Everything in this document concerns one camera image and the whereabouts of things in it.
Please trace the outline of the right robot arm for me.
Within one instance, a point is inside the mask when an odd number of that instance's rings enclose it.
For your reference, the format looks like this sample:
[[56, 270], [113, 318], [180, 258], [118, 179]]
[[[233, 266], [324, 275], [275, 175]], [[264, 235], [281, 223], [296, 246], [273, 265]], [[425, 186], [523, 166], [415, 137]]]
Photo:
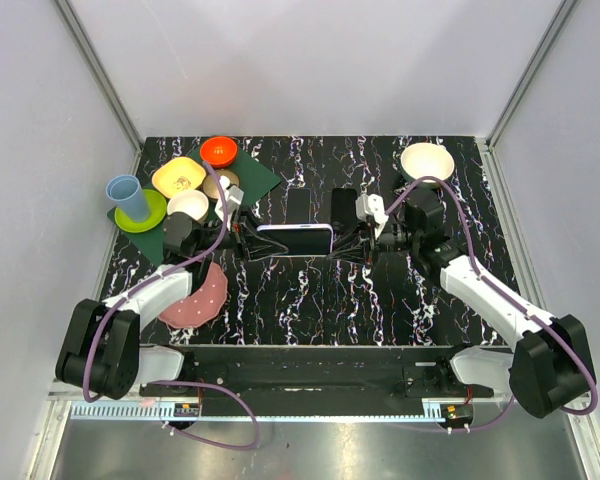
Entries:
[[393, 220], [378, 195], [336, 188], [331, 223], [338, 239], [331, 256], [370, 266], [384, 252], [408, 252], [425, 279], [464, 302], [500, 335], [506, 353], [460, 345], [438, 360], [433, 382], [446, 396], [472, 386], [513, 396], [536, 418], [584, 394], [595, 408], [596, 379], [584, 325], [533, 305], [494, 277], [446, 232], [445, 207], [425, 189], [409, 193], [404, 217]]

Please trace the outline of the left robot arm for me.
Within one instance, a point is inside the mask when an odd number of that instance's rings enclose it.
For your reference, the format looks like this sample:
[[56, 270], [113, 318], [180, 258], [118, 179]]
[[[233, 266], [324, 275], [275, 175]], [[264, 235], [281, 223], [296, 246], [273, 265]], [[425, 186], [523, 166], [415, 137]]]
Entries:
[[227, 297], [226, 277], [211, 260], [231, 249], [244, 260], [260, 260], [289, 249], [258, 230], [250, 212], [202, 224], [176, 212], [163, 222], [164, 262], [140, 284], [104, 301], [84, 299], [75, 307], [55, 366], [57, 380], [83, 391], [86, 401], [118, 400], [135, 384], [161, 381], [176, 396], [195, 386], [196, 372], [171, 347], [143, 347], [140, 334], [158, 317], [177, 328], [215, 318]]

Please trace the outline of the black phone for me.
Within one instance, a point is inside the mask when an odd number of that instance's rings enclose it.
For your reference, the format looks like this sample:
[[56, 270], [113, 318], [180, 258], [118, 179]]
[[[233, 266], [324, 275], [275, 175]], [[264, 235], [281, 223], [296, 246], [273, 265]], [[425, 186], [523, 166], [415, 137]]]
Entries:
[[287, 192], [285, 220], [287, 224], [308, 224], [311, 220], [311, 191], [290, 188]]

